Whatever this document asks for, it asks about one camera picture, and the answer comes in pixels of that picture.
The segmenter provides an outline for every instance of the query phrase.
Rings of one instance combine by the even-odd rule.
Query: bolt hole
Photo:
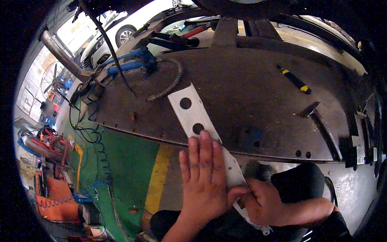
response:
[[[199,134],[200,134],[200,131],[202,131],[203,129],[204,129],[204,126],[203,126],[202,124],[200,124],[200,123],[196,123],[196,124],[194,124],[193,127],[192,127],[192,131],[193,131],[195,134],[197,134],[197,135],[199,135]]]
[[[182,107],[182,109],[189,109],[191,106],[192,106],[191,99],[189,99],[189,98],[182,98],[180,100],[180,107]]]

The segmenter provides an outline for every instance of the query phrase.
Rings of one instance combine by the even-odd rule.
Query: yellow floor line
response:
[[[68,139],[69,140],[74,140],[71,135],[69,134],[68,135]],[[83,155],[83,150],[80,148],[80,146],[78,144],[74,144],[74,148],[75,150],[78,152],[78,155],[79,155],[79,163],[78,163],[78,173],[77,173],[77,188],[76,188],[76,192],[78,192],[79,190],[79,172],[80,172],[80,163],[82,162],[82,155]]]
[[[145,210],[155,214],[159,210],[161,193],[165,183],[165,178],[169,166],[173,148],[171,146],[160,145],[149,182],[148,193],[145,201]]]

